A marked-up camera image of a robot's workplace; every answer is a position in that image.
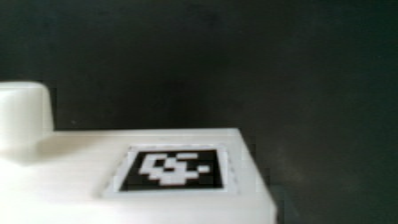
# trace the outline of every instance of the dark background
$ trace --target dark background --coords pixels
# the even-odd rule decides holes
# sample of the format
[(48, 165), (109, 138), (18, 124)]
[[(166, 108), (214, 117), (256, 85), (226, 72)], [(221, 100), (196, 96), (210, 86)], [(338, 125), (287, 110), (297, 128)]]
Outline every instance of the dark background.
[(0, 0), (0, 79), (59, 130), (239, 127), (304, 223), (398, 223), (397, 6)]

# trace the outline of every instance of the rounded white post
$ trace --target rounded white post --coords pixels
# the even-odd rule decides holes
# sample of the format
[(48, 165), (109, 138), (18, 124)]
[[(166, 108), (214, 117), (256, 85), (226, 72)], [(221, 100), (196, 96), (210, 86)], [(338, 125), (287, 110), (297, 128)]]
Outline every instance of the rounded white post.
[(52, 135), (54, 119), (48, 89), (36, 82), (0, 82), (0, 150), (18, 158), (36, 152)]

